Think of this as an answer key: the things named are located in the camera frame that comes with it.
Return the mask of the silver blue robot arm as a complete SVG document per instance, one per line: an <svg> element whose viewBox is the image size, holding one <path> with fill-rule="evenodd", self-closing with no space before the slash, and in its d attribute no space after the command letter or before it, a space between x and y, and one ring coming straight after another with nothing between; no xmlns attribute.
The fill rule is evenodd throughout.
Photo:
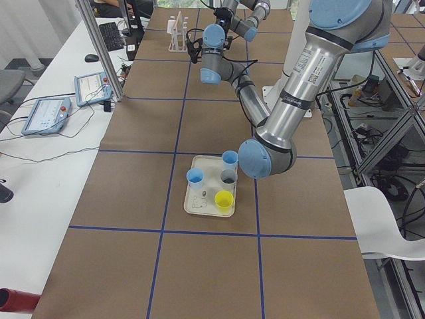
<svg viewBox="0 0 425 319"><path fill-rule="evenodd" d="M257 127L270 110L256 91L249 75L249 62L237 62L224 56L224 44L232 31L247 42L254 40L259 24L270 14L269 1L224 1L213 9L216 22L205 27L201 46L201 82L233 87L251 126Z"/></svg>
<svg viewBox="0 0 425 319"><path fill-rule="evenodd" d="M385 47L392 1L311 1L306 44L270 114L238 150L241 170L259 179L283 173L296 161L292 137L337 61L349 53Z"/></svg>

